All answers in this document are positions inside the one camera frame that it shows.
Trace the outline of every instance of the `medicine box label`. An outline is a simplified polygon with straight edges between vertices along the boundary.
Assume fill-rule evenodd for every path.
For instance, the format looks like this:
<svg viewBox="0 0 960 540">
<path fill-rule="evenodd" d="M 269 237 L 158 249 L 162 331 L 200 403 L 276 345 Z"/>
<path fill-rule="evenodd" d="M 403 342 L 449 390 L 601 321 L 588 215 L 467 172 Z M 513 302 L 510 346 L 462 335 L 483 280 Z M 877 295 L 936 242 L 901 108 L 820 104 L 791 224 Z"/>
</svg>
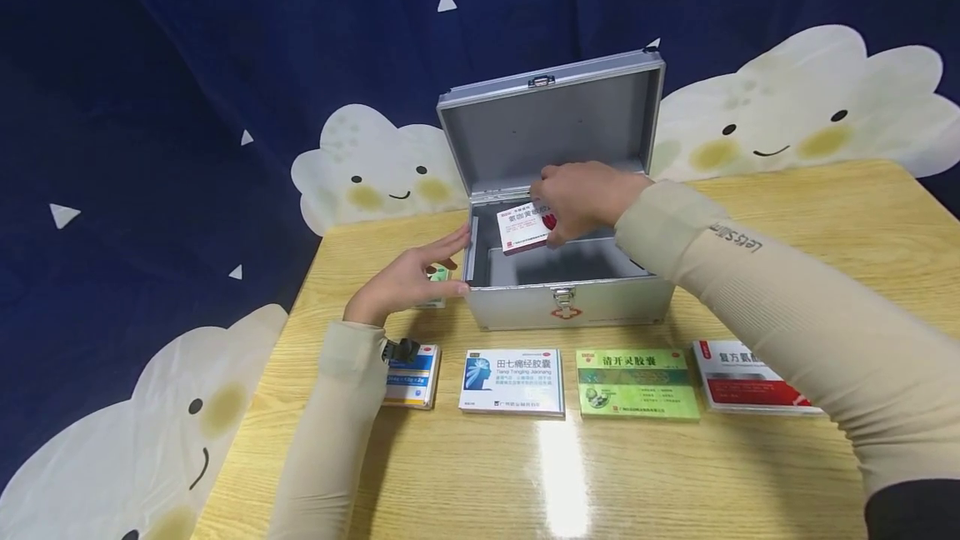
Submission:
<svg viewBox="0 0 960 540">
<path fill-rule="evenodd" d="M 566 408 L 560 351 L 467 351 L 460 408 L 465 412 L 562 416 Z"/>
<path fill-rule="evenodd" d="M 435 269 L 434 273 L 426 274 L 426 278 L 431 282 L 446 282 L 450 277 L 450 270 L 444 266 L 433 266 Z M 447 306 L 447 299 L 436 298 L 434 300 L 424 302 L 423 305 L 417 305 L 417 308 L 445 308 Z"/>
<path fill-rule="evenodd" d="M 671 349 L 578 350 L 582 415 L 697 421 L 687 359 Z"/>
<path fill-rule="evenodd" d="M 822 413 L 739 340 L 700 340 L 693 351 L 710 408 Z"/>
<path fill-rule="evenodd" d="M 439 346 L 423 344 L 414 361 L 391 361 L 388 366 L 385 406 L 433 408 L 440 368 Z"/>
<path fill-rule="evenodd" d="M 500 226 L 503 254 L 512 255 L 545 246 L 550 230 L 557 225 L 557 218 L 548 206 L 529 202 L 498 213 L 497 224 Z"/>
</svg>

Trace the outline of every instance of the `aluminum box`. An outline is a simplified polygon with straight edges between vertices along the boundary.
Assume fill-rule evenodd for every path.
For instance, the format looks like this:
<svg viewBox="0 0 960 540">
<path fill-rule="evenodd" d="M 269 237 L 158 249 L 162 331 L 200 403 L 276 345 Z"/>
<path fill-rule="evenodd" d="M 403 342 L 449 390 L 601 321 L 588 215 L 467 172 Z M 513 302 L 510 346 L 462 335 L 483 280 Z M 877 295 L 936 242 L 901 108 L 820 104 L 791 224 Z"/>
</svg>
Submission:
<svg viewBox="0 0 960 540">
<path fill-rule="evenodd" d="M 470 198 L 467 302 L 484 330 L 662 321 L 674 286 L 639 267 L 613 230 L 504 256 L 497 213 L 530 200 L 550 163 L 646 172 L 665 62 L 650 48 L 455 87 L 437 115 Z"/>
</svg>

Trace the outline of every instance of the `navy blue backdrop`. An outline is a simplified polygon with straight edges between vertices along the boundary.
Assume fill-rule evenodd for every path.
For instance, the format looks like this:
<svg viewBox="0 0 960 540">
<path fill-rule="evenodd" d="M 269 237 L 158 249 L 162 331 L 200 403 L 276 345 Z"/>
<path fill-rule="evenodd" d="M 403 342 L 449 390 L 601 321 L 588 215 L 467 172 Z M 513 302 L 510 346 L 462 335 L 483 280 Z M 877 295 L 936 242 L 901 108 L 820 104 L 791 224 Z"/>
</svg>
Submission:
<svg viewBox="0 0 960 540">
<path fill-rule="evenodd" d="M 656 38 L 669 93 L 824 23 L 935 48 L 960 103 L 960 0 L 454 1 L 0 0 L 0 488 L 179 333 L 289 310 L 291 163 L 342 105 L 436 125 L 453 85 Z M 956 168 L 922 182 L 960 212 Z"/>
</svg>

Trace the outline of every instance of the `wooden table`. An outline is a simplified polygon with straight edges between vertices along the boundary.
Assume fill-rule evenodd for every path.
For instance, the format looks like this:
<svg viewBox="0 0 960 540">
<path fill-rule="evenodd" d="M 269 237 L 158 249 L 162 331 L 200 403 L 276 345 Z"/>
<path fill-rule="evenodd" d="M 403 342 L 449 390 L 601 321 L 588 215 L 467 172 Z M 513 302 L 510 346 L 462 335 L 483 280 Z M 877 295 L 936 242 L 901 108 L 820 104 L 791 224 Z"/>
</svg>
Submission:
<svg viewBox="0 0 960 540">
<path fill-rule="evenodd" d="M 822 258 L 960 336 L 960 224 L 891 162 L 850 162 L 697 182 L 741 222 Z M 317 371 L 323 331 L 408 246 L 453 230 L 463 212 L 335 229 L 323 239 L 195 538 L 263 538 L 280 470 Z M 703 414 L 699 424 L 583 421 L 573 351 L 687 346 L 730 332 L 678 289 L 645 327 L 480 332 L 466 304 L 394 315 L 442 345 L 431 412 L 381 409 L 362 471 L 352 538 L 864 538 L 860 477 L 826 418 Z M 567 418 L 465 415 L 473 347 L 558 347 Z"/>
</svg>

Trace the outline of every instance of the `sleeve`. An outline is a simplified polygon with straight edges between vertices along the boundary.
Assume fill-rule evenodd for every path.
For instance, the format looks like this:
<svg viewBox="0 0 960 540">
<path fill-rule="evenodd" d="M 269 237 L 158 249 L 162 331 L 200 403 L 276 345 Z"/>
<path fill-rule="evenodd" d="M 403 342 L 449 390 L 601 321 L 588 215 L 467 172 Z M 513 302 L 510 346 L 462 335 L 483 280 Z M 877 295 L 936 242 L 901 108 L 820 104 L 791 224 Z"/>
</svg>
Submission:
<svg viewBox="0 0 960 540">
<path fill-rule="evenodd" d="M 916 479 L 877 491 L 864 518 L 870 540 L 960 538 L 960 481 Z"/>
<path fill-rule="evenodd" d="M 387 387 L 380 327 L 334 322 L 277 485 L 270 540 L 345 538 Z"/>
<path fill-rule="evenodd" d="M 617 223 L 621 249 L 696 296 L 847 434 L 867 496 L 960 479 L 960 343 L 814 257 L 657 182 Z"/>
</svg>

